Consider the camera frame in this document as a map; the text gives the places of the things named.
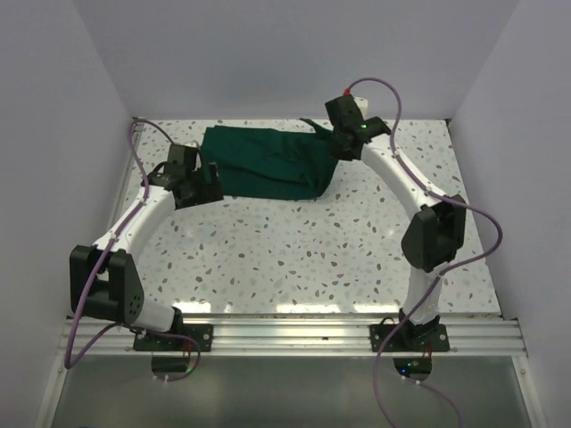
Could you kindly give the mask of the dark green surgical cloth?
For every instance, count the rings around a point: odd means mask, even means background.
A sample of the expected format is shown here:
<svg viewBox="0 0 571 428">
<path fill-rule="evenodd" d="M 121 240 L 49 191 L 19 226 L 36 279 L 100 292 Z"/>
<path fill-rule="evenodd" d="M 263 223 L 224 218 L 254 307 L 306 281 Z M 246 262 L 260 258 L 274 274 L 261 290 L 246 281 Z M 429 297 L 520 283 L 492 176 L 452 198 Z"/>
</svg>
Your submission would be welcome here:
<svg viewBox="0 0 571 428">
<path fill-rule="evenodd" d="M 332 132 L 305 119 L 311 132 L 272 128 L 207 128 L 201 144 L 205 163 L 218 167 L 225 195 L 272 200 L 313 200 L 328 189 L 338 160 Z"/>
</svg>

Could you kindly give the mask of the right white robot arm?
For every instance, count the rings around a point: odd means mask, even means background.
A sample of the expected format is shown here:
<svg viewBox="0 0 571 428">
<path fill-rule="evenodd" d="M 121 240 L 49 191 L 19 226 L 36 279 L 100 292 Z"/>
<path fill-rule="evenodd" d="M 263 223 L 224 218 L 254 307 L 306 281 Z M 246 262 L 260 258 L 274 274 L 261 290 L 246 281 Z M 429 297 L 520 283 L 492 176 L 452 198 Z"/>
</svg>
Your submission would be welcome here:
<svg viewBox="0 0 571 428">
<path fill-rule="evenodd" d="M 438 323 L 440 286 L 433 286 L 440 270 L 455 260 L 463 246 L 466 209 L 458 204 L 434 197 L 424 177 L 409 160 L 391 147 L 393 132 L 379 117 L 366 119 L 352 95 L 342 95 L 325 103 L 333 126 L 331 151 L 342 161 L 362 161 L 391 190 L 404 208 L 410 223 L 401 238 L 401 252 L 410 264 L 407 297 L 400 318 L 406 318 L 397 329 L 402 347 L 417 350 L 429 339 L 428 328 Z"/>
</svg>

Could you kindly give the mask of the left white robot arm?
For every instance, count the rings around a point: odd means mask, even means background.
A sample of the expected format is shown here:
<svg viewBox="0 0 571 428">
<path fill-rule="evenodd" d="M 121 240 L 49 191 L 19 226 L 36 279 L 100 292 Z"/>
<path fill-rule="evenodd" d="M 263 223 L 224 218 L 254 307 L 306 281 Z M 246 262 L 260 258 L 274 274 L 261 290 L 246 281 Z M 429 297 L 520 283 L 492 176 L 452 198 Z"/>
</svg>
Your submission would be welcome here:
<svg viewBox="0 0 571 428">
<path fill-rule="evenodd" d="M 70 254 L 70 307 L 79 316 L 154 330 L 165 350 L 183 344 L 186 329 L 176 310 L 145 297 L 137 260 L 158 227 L 177 210 L 223 199 L 218 166 L 197 147 L 174 144 L 166 161 L 142 181 L 117 223 L 89 246 Z"/>
</svg>

